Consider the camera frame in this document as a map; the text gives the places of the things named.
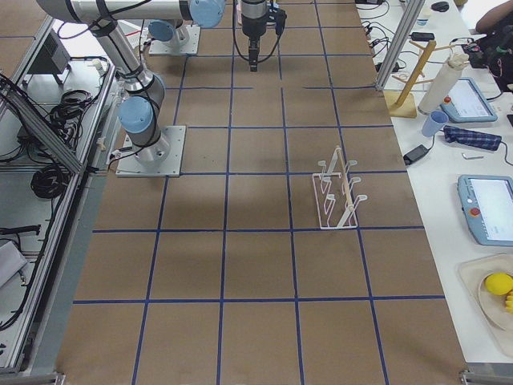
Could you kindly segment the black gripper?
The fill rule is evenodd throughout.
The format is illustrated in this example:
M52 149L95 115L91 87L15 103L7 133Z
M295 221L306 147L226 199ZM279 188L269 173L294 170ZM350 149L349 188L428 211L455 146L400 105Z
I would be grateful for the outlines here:
M260 54L260 37L266 32L268 5L265 0L242 0L242 31L249 38L248 64L251 72L257 72Z

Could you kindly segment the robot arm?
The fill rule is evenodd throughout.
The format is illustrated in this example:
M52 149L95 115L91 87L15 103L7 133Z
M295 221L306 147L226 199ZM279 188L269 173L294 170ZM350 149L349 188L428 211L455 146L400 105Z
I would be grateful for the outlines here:
M83 24L113 62L124 80L127 100L119 121L140 163L165 159L170 143L157 120L165 96L164 83L137 56L119 26L120 19L163 21L168 26L191 21L213 28L224 15L224 1L39 1L48 15L63 22Z
M183 45L189 40L189 33L182 21L154 19L149 22L148 31L153 39L164 43L176 39Z

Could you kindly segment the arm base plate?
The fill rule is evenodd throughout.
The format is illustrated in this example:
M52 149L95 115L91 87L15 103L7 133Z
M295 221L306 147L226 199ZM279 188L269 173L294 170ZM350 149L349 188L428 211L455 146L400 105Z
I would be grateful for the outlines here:
M118 177L158 177L180 175L183 159L185 126L164 126L160 129L160 140L138 155L132 151L117 162L115 171Z
M149 48L149 55L152 56L182 56L196 55L200 40L200 27L197 25L184 24L189 33L187 43L180 45L174 38L169 43L164 43L152 38Z

